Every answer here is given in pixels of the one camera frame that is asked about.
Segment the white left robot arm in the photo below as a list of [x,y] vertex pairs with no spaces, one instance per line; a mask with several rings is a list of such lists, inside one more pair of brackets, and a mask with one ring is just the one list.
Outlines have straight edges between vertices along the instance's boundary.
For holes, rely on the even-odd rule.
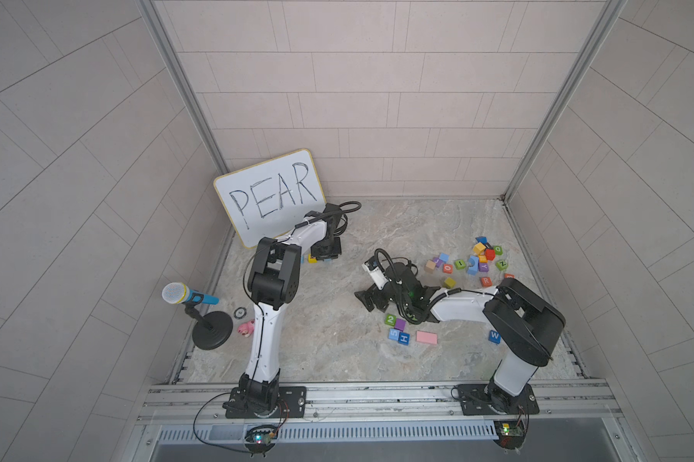
[[262,412],[277,406],[284,313],[300,285],[303,253],[316,248],[316,259],[339,256],[337,231],[343,216],[339,205],[328,203],[321,213],[307,213],[288,235],[263,238],[258,244],[246,282],[256,314],[254,340],[239,388],[246,402]]

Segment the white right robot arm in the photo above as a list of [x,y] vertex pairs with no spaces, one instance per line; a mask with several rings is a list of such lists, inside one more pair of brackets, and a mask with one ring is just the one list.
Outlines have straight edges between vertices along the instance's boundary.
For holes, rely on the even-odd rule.
[[481,290],[422,284],[412,263],[396,263],[380,248],[362,264],[371,277],[369,289],[355,293],[363,306],[387,310],[394,303],[407,323],[475,321],[488,323],[508,346],[508,353],[487,387],[505,398],[520,396],[537,370],[546,367],[562,336],[566,319],[515,278]]

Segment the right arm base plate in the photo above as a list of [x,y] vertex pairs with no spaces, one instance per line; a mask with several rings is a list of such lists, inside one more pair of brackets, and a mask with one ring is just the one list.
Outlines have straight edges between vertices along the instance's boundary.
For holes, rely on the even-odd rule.
[[540,412],[529,384],[518,396],[512,396],[494,383],[460,384],[453,387],[451,396],[460,403],[464,416],[537,415]]

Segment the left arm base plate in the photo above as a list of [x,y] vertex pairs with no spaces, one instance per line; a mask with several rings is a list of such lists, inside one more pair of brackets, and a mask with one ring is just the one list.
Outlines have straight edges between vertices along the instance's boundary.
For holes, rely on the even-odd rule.
[[222,407],[227,419],[302,418],[307,392],[304,386],[275,389],[254,383],[249,389],[234,388]]

